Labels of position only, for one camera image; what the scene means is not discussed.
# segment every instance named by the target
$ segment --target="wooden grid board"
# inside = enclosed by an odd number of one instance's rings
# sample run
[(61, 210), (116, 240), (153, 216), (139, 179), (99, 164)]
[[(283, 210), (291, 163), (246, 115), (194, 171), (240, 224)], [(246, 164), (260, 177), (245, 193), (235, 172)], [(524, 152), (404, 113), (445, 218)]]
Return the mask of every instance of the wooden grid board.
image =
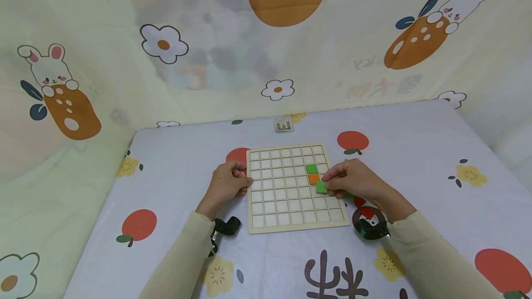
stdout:
[(350, 224), (344, 201), (316, 193), (311, 184), (312, 179), (321, 179), (330, 168), (323, 144), (251, 149), (246, 152), (246, 159), (248, 176), (255, 180), (248, 190), (249, 233)]

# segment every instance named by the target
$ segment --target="person's left hand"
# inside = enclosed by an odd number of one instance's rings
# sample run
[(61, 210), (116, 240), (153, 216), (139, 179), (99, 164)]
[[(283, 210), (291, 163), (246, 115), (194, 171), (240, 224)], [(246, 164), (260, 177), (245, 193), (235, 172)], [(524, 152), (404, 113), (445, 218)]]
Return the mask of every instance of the person's left hand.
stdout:
[(218, 210), (231, 198), (243, 197), (253, 179), (242, 172), (246, 165), (238, 161), (229, 161), (219, 165), (212, 173), (211, 183), (196, 212), (214, 219)]

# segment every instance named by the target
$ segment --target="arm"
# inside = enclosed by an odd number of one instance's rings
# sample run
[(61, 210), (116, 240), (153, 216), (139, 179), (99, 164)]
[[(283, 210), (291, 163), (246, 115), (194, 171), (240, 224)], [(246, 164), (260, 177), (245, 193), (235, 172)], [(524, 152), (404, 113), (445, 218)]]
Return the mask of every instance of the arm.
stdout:
[(211, 251), (210, 237), (218, 210), (234, 196), (245, 195), (253, 182), (242, 172), (245, 168), (244, 163), (230, 161), (214, 170), (205, 197), (144, 285), (139, 299), (190, 298)]
[(333, 166), (322, 180), (330, 195), (343, 197), (349, 191), (386, 211), (391, 246), (420, 298), (503, 298), (403, 195), (360, 160)]
[(190, 298), (203, 261), (211, 251), (213, 229), (214, 222), (193, 211), (139, 299)]

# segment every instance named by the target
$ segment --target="beige sleeve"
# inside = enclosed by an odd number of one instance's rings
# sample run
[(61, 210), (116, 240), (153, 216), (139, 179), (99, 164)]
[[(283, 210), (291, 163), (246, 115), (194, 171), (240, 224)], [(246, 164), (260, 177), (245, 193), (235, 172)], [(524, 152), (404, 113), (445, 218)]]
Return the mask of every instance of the beige sleeve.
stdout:
[(502, 299), (489, 281), (416, 211), (388, 224), (391, 245), (423, 299)]
[(144, 285), (139, 299), (190, 298), (211, 251), (214, 222), (193, 211), (175, 243)]

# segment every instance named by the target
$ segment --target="green tile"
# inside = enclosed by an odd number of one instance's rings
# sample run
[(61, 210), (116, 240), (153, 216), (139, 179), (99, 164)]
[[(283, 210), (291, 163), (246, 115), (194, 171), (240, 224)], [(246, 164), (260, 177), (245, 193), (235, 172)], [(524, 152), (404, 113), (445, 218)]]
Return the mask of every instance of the green tile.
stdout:
[(318, 166), (316, 164), (307, 164), (305, 167), (307, 168), (308, 174), (318, 173)]
[(327, 192), (327, 189), (325, 188), (325, 182), (319, 180), (316, 183), (316, 193), (326, 193), (326, 192)]

